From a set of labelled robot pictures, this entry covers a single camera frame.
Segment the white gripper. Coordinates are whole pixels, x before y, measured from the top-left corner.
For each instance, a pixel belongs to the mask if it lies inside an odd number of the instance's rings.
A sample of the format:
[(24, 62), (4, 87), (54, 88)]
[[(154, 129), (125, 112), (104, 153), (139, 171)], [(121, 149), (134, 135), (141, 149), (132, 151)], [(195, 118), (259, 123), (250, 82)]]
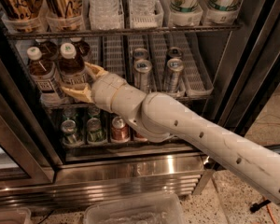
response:
[(85, 63), (87, 73), (93, 80), (96, 80), (92, 87), (88, 83), (80, 83), (76, 85), (62, 84), (62, 90), (69, 96), (83, 103), (94, 102), (99, 108), (107, 112), (112, 112), (112, 100), (116, 92), (127, 81), (113, 73), (107, 73), (100, 65), (93, 63)]

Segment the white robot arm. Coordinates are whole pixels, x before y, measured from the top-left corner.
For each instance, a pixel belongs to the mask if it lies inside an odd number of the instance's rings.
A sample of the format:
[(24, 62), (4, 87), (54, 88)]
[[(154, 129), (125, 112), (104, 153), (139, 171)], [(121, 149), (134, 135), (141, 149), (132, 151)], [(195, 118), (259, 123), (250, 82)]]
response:
[(92, 63), (86, 70), (94, 82), (62, 84), (67, 95), (117, 114), (150, 142), (174, 135), (191, 143), (280, 207), (280, 154), (204, 119), (165, 93), (140, 91)]

